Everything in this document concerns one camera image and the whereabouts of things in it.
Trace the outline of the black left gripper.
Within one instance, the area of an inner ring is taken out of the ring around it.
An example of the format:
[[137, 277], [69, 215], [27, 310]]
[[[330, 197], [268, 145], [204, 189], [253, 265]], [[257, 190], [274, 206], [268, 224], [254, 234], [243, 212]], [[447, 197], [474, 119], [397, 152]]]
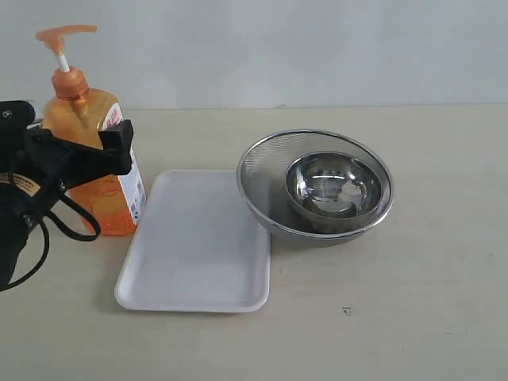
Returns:
[[60, 221], [52, 207], [67, 187], [130, 172], [133, 136], [126, 119], [98, 132], [102, 148], [77, 144], [41, 128], [31, 102], [2, 101], [1, 221]]

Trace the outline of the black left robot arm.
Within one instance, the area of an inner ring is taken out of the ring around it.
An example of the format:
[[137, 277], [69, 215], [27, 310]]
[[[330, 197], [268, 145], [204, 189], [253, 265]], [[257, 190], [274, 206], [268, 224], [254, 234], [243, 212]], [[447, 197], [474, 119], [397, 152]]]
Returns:
[[[75, 241], [95, 241], [102, 230], [91, 213], [72, 201], [67, 191], [106, 175], [125, 175], [132, 167], [129, 150], [133, 126], [124, 120], [99, 132], [102, 149], [55, 137], [37, 122], [33, 104], [26, 100], [1, 103], [1, 289], [7, 291], [31, 278], [48, 257], [50, 238], [44, 219], [51, 220]], [[53, 212], [63, 202], [88, 221], [92, 234], [70, 229]], [[29, 234], [39, 226], [44, 236], [35, 266], [13, 280], [17, 259]]]

